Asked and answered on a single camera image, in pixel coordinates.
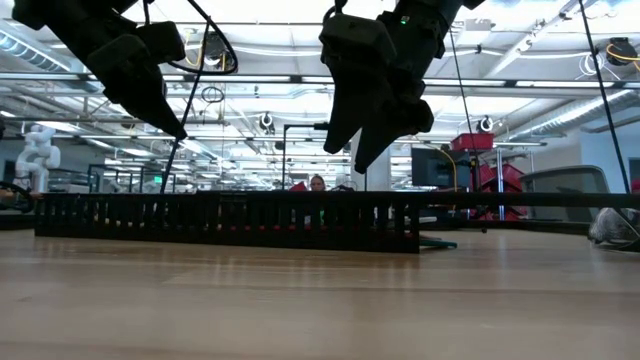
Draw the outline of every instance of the wooden table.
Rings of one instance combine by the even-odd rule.
[[[640,356],[640,257],[585,238],[429,234],[421,255],[0,232],[0,359]]]

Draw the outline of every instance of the ceiling pipe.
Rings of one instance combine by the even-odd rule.
[[[598,0],[585,0],[584,2],[585,9],[592,6],[596,2],[598,2]],[[500,71],[504,70],[507,66],[513,63],[516,59],[518,59],[520,55],[522,55],[522,53],[528,51],[536,41],[540,41],[543,37],[545,37],[549,33],[549,31],[551,31],[551,29],[553,29],[556,25],[567,20],[567,14],[572,12],[572,10],[579,5],[580,3],[578,0],[570,0],[569,2],[564,4],[560,8],[558,13],[556,13],[556,15],[553,18],[551,18],[549,21],[544,21],[544,23],[540,27],[538,27],[539,26],[538,24],[534,26],[534,28],[531,30],[531,33],[524,35],[520,39],[520,41],[518,41],[509,50],[507,50],[507,52],[505,52],[505,54],[502,56],[500,61],[495,63],[487,71],[484,77],[488,78],[488,77],[494,77],[498,75]]]
[[[0,50],[21,59],[46,72],[69,72],[71,61],[55,53],[39,41],[31,40],[20,34],[18,29],[0,21]],[[98,91],[98,87],[89,83],[63,82],[72,89],[89,93]]]
[[[54,106],[54,107],[56,107],[58,109],[70,112],[72,114],[76,114],[76,115],[78,115],[80,117],[86,117],[87,116],[87,114],[82,112],[82,110],[78,110],[78,109],[73,108],[71,106],[61,104],[61,103],[59,103],[59,102],[57,102],[55,100],[49,99],[48,97],[46,97],[46,96],[44,96],[42,94],[38,94],[38,93],[33,92],[33,91],[29,90],[29,89],[26,89],[26,88],[24,88],[22,86],[18,86],[18,85],[15,85],[15,84],[7,83],[6,81],[0,82],[0,86],[4,86],[4,87],[9,88],[9,89],[11,89],[11,90],[13,90],[13,91],[15,91],[17,93],[20,93],[20,94],[24,95],[24,96],[28,96],[28,97],[34,98],[34,99],[36,99],[38,101],[41,101],[41,102],[43,102],[45,104]]]
[[[608,95],[607,99],[612,113],[631,107],[640,107],[640,95],[634,90],[619,91]],[[516,142],[557,135],[560,132],[600,119],[603,114],[604,101],[602,101],[601,97],[592,100],[574,101],[530,121],[527,125],[517,128],[507,134],[505,139],[510,142]]]
[[[624,120],[618,120],[613,124],[614,128],[621,128],[623,126],[627,126],[627,125],[632,125],[635,123],[640,122],[640,116],[635,115],[632,117],[629,117],[627,119]],[[588,133],[588,134],[601,134],[603,132],[607,132],[609,131],[609,125],[604,125],[604,126],[600,126],[597,128],[593,128],[593,129],[588,129],[588,128],[583,128],[582,131]]]

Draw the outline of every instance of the person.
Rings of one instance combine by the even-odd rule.
[[[325,191],[327,190],[327,186],[324,183],[324,179],[320,175],[315,175],[311,178],[310,183],[311,191]]]

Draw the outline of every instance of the ceiling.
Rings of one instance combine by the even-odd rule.
[[[640,42],[634,22],[640,11],[637,1],[585,2],[596,46],[602,48],[609,38],[616,36],[628,37],[632,44]],[[15,54],[0,51],[0,107],[5,114],[20,119],[53,119],[56,122],[49,124],[59,128],[59,135],[81,135],[90,146],[103,148],[111,157],[117,154],[117,161],[124,163],[133,161],[132,158],[139,161],[168,157],[170,139],[155,128],[128,118],[119,106],[106,103],[100,84],[80,82],[73,76],[72,80],[64,80],[65,73],[84,71],[81,64],[48,29],[33,31],[11,20],[12,3],[0,0],[0,17],[4,19],[0,20],[0,34],[18,39],[55,60],[63,69],[45,72]],[[199,3],[236,48],[239,72],[233,78],[205,79],[197,89],[186,125],[195,139],[179,149],[184,163],[176,169],[185,173],[190,170],[188,176],[194,176],[195,171],[196,178],[201,180],[221,177],[236,183],[271,186],[281,176],[282,151],[276,149],[276,141],[282,140],[284,125],[312,125],[330,118],[333,85],[319,59],[318,34],[322,16],[333,2],[200,0]],[[374,18],[383,10],[392,10],[394,4],[394,0],[350,0],[344,11]],[[599,95],[593,84],[595,76],[584,65],[587,62],[587,66],[593,67],[593,62],[587,59],[589,45],[575,4],[575,0],[487,0],[473,11],[461,9],[452,33],[460,75],[470,81],[465,95],[472,120],[489,116],[498,124],[494,131],[501,133],[507,128],[528,126],[537,117],[571,101]],[[559,12],[567,9],[574,11],[559,20]],[[124,15],[137,22],[144,21],[140,4]],[[189,59],[197,59],[204,23],[186,0],[156,0],[150,15],[153,21],[176,22],[185,40],[188,32],[195,32],[188,36],[187,49]],[[449,37],[445,44],[450,44]],[[482,46],[479,54],[478,45]],[[425,74],[428,87],[424,99],[436,114],[436,124],[430,133],[420,134],[419,140],[449,141],[468,132],[452,55],[451,46],[447,46],[443,59],[436,59]],[[169,85],[168,102],[180,118],[192,85],[183,73],[169,66],[163,66],[162,70]],[[602,73],[605,81],[640,80],[633,64],[622,67],[606,64]],[[546,87],[504,81],[497,86],[473,83],[484,79],[553,83]],[[591,85],[579,88],[571,83],[566,85],[576,80]],[[201,97],[205,91],[210,95],[208,100],[216,100],[215,90],[206,90],[212,86],[225,92],[222,103],[208,103]],[[266,134],[260,126],[267,113],[273,120],[275,134]],[[20,126],[13,131],[19,132]],[[291,161],[287,171],[321,173],[330,183],[339,175],[348,174],[349,154],[326,157],[322,150],[324,136],[324,132],[311,128],[290,129],[287,158]],[[392,146],[393,161],[398,164],[406,163],[409,143],[415,139],[404,140]],[[149,156],[115,149],[144,150]],[[394,181],[405,179],[409,168],[395,166]]]

